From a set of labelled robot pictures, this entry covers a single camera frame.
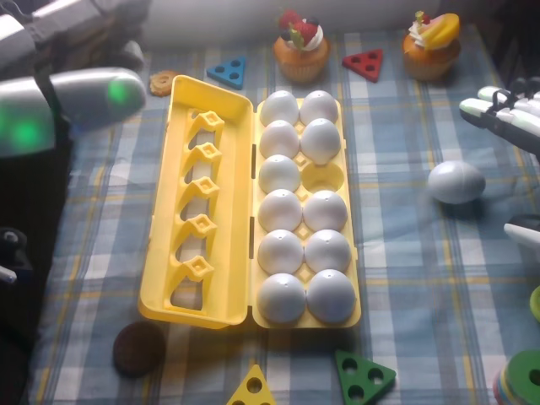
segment cupcake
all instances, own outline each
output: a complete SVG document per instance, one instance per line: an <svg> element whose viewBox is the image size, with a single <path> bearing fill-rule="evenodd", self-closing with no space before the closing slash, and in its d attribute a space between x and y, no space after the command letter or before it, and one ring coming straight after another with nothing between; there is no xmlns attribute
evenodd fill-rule
<svg viewBox="0 0 540 405"><path fill-rule="evenodd" d="M421 11L402 42L403 65L413 78L441 78L459 57L459 17L443 14L436 19Z"/></svg>
<svg viewBox="0 0 540 405"><path fill-rule="evenodd" d="M273 53L282 74L292 82L309 83L321 74L330 57L330 42L317 19L302 19L287 10L279 19L281 35Z"/></svg>

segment blue and white checkered cloth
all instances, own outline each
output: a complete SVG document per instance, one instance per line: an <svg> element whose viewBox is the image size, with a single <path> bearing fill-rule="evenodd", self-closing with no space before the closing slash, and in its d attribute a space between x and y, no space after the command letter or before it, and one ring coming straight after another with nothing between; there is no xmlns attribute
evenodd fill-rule
<svg viewBox="0 0 540 405"><path fill-rule="evenodd" d="M495 404L491 383L509 357L540 347L529 311L540 284L534 251L506 237L512 215L537 213L536 160L464 122L461 100L498 84L474 27L438 84L402 69L403 32L332 37L320 83L291 86L271 44L148 55L143 79L160 70L203 78L205 67L244 55L254 105L277 89L304 97L330 92L343 106L348 178L363 315L348 330L268 331L250 316L211 331L163 324L166 361L139 380L112 366L117 333L139 320L138 289L159 175L169 98L77 147L40 323L30 403L62 405L227 403L257 363L278 404L343 403L334 349L354 351L397 371L385 405ZM382 48L379 83L341 67L344 56ZM483 198L441 207L426 195L429 171L463 159L486 176Z"/></svg>

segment triangle block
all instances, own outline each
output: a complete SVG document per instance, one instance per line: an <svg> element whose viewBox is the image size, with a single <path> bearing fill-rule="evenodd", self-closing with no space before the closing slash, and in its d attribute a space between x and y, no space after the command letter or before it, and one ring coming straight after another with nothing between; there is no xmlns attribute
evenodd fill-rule
<svg viewBox="0 0 540 405"><path fill-rule="evenodd" d="M342 65L370 82L377 83L381 72L382 49L349 55L343 58Z"/></svg>
<svg viewBox="0 0 540 405"><path fill-rule="evenodd" d="M336 362L345 405L375 403L393 387L396 380L396 371L357 354L338 350Z"/></svg>
<svg viewBox="0 0 540 405"><path fill-rule="evenodd" d="M268 389L261 368L258 365L251 367L246 378L242 381L227 405L276 405L272 393Z"/></svg>
<svg viewBox="0 0 540 405"><path fill-rule="evenodd" d="M226 84L233 89L242 90L244 86L245 57L237 57L230 61L220 63L217 66L209 67L206 74L220 83Z"/></svg>

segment red triangle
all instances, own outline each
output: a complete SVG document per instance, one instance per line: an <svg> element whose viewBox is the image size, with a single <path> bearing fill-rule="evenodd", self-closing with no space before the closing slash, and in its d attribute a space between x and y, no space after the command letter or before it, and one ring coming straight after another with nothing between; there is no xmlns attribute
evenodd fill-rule
<svg viewBox="0 0 540 405"><path fill-rule="evenodd" d="M377 83L381 72L382 49L349 55L343 58L342 65L370 82Z"/></svg>

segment cupcake base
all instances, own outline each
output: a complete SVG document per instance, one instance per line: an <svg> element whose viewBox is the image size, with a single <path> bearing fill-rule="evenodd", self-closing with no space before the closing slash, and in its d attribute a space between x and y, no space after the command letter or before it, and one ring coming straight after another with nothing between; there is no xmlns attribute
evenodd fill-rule
<svg viewBox="0 0 540 405"><path fill-rule="evenodd" d="M285 78L305 84L315 80L326 66L330 57L330 42L324 38L313 51L298 51L278 38L273 45L273 53Z"/></svg>
<svg viewBox="0 0 540 405"><path fill-rule="evenodd" d="M461 49L459 40L453 40L446 48L426 51L417 46L410 35L405 35L402 42L403 66L417 80L437 80L450 70Z"/></svg>

